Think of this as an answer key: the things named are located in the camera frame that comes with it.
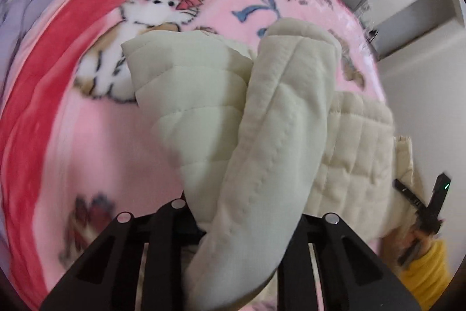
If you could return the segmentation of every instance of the fleece blanket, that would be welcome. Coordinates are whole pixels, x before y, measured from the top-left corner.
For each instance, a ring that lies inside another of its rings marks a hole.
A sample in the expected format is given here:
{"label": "fleece blanket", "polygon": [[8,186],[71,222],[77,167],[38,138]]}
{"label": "fleece blanket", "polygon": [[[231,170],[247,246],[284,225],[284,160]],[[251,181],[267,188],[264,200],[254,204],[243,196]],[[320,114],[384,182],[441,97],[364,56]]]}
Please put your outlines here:
{"label": "fleece blanket", "polygon": [[176,157],[147,138],[120,44],[200,29],[255,49],[282,17],[339,40],[337,90],[384,99],[339,0],[57,0],[47,10],[16,55],[0,119],[9,278],[32,309],[116,213],[155,212],[182,190]]}

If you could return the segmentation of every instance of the quilted stitching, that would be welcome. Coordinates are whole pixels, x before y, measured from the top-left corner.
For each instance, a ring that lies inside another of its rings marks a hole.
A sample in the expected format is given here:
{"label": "quilted stitching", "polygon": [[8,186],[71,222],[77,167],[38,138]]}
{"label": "quilted stitching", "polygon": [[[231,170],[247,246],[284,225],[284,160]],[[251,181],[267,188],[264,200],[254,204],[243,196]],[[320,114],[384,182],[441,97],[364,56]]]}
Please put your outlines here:
{"label": "quilted stitching", "polygon": [[380,237],[389,206],[393,116],[383,103],[338,92],[306,213],[338,213],[366,241]]}

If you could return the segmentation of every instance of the cream quilted fabric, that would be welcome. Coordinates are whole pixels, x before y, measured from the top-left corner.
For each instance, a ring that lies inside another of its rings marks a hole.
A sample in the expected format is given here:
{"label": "cream quilted fabric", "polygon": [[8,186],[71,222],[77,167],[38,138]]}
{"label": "cream quilted fabric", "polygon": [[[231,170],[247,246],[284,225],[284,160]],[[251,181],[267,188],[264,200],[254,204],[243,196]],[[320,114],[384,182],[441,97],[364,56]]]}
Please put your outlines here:
{"label": "cream quilted fabric", "polygon": [[382,103],[335,92],[339,42],[281,19],[257,59],[218,36],[154,31],[122,45],[154,134],[179,155],[208,233],[184,273],[186,307],[239,309],[278,266],[305,210],[380,233],[393,122]]}
{"label": "cream quilted fabric", "polygon": [[392,192],[393,133],[385,104],[335,92],[305,213],[335,212],[366,242],[381,237]]}

